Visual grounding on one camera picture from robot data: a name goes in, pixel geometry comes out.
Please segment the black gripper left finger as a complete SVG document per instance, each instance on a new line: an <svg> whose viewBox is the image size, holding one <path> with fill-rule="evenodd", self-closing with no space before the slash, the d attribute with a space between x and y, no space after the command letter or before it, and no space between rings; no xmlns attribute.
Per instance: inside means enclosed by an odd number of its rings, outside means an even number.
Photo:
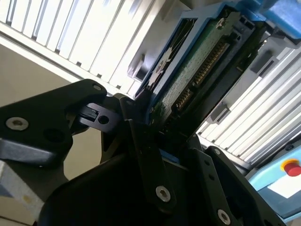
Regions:
<svg viewBox="0 0 301 226"><path fill-rule="evenodd" d="M81 80L0 109L0 158L37 167L57 167L75 134L94 128L117 141L126 139L136 160L146 202L171 213L176 197L140 105L120 94L107 95L94 80Z"/></svg>

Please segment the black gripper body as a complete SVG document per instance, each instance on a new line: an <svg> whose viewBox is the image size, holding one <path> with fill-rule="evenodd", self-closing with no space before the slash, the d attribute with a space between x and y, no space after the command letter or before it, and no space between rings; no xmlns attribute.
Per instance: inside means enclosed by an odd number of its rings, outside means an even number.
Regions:
<svg viewBox="0 0 301 226"><path fill-rule="evenodd" d="M143 195L139 167L123 154L95 167L48 198L40 226L212 226L203 187L186 161L165 161L176 205L171 213L150 206Z"/></svg>

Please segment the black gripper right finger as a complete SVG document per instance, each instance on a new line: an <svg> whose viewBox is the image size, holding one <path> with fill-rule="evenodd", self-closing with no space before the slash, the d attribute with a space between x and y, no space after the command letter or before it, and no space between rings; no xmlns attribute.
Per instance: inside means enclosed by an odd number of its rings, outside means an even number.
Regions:
<svg viewBox="0 0 301 226"><path fill-rule="evenodd" d="M211 225L284 225L223 151L203 149L198 138L190 138L185 148L186 164L203 187Z"/></svg>

